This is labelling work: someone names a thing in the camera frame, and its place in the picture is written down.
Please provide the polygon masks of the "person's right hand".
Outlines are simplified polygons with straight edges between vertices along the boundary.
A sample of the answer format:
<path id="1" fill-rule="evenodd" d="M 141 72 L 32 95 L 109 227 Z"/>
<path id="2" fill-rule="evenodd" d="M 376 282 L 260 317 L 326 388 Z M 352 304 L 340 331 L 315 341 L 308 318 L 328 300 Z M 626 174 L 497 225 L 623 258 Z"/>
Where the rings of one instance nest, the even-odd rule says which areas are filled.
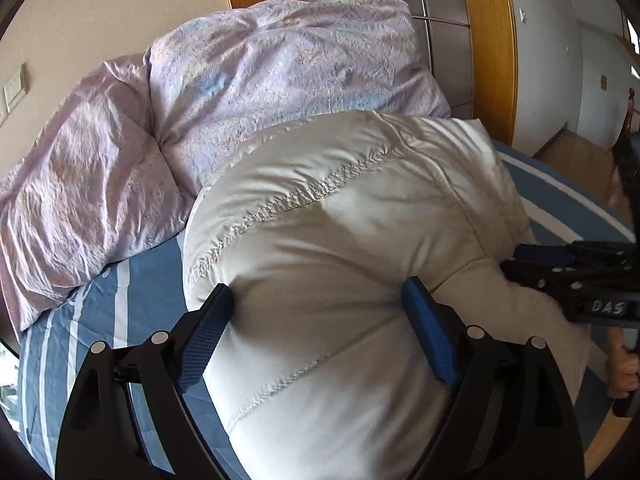
<path id="1" fill-rule="evenodd" d="M 626 348 L 620 327 L 606 329 L 604 352 L 608 396 L 614 400 L 626 399 L 639 387 L 639 356 Z"/>

